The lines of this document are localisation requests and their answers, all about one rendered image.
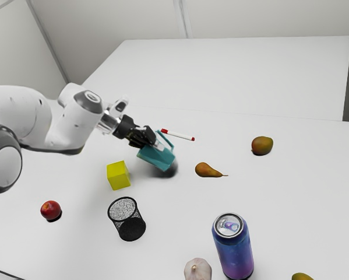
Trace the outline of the white marker with red caps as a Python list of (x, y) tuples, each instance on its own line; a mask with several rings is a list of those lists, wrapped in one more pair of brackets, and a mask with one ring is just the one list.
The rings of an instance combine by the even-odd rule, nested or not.
[(179, 132), (170, 131), (170, 130), (167, 130), (167, 129), (164, 129), (164, 128), (162, 128), (162, 129), (160, 130), (160, 132), (162, 132), (163, 134), (167, 134), (167, 135), (171, 135), (171, 136), (174, 136), (174, 137), (186, 139), (186, 140), (189, 140), (189, 141), (194, 141), (194, 140), (195, 140), (195, 137), (194, 137), (194, 136), (189, 136), (189, 135), (181, 134), (181, 133), (179, 133)]

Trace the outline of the teal faceted mug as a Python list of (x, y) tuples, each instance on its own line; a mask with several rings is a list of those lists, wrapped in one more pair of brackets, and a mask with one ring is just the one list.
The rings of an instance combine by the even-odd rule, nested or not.
[(166, 172), (175, 160), (174, 145), (159, 130), (155, 131), (158, 140), (165, 146), (163, 151), (158, 151), (150, 147), (144, 147), (137, 153), (137, 157), (150, 163), (154, 167)]

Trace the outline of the red apple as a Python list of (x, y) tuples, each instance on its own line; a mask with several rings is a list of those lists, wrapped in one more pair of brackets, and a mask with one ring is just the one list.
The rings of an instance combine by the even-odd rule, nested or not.
[(59, 203), (53, 200), (49, 200), (42, 204), (40, 213), (43, 218), (51, 221), (60, 217), (62, 210)]

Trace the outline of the white garlic bulb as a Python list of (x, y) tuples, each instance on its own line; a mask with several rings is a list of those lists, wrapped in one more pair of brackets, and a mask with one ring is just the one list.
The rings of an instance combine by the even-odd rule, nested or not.
[(212, 268), (203, 258), (194, 258), (185, 265), (185, 280), (211, 280), (211, 276)]

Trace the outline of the brown pear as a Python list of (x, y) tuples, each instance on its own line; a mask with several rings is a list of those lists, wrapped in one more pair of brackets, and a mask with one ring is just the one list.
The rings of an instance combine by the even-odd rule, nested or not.
[(200, 177), (226, 177), (226, 174), (222, 174), (218, 170), (212, 168), (205, 162), (200, 162), (195, 166), (195, 173)]

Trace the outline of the red-green mango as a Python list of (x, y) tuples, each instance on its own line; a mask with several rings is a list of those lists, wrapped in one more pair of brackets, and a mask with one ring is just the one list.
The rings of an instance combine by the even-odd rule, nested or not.
[(273, 139), (267, 136), (258, 136), (252, 140), (251, 151), (254, 155), (263, 156), (271, 152)]

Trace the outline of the yellow cube block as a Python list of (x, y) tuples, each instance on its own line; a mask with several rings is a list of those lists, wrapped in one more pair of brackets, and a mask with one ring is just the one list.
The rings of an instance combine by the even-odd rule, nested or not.
[(131, 186), (130, 174), (123, 160), (106, 165), (106, 172), (112, 190), (116, 191)]

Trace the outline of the black mesh pen holder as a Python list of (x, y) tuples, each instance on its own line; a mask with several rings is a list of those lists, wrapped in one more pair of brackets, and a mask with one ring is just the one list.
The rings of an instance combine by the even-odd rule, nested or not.
[(143, 220), (137, 202), (131, 197), (120, 197), (107, 210), (108, 218), (114, 224), (119, 237), (132, 242), (143, 236), (146, 222)]

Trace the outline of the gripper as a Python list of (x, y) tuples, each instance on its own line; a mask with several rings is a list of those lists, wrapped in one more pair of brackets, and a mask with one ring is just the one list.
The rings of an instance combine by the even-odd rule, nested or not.
[(118, 139), (127, 139), (132, 147), (150, 147), (158, 151), (163, 151), (165, 148), (148, 125), (140, 127), (128, 115), (122, 116), (113, 136)]

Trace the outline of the blue-purple drink can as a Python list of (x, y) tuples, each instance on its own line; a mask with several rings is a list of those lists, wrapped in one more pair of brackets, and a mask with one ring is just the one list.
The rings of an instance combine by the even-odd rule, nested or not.
[(211, 228), (224, 275), (230, 280), (247, 280), (254, 271), (249, 229), (235, 213), (223, 213)]

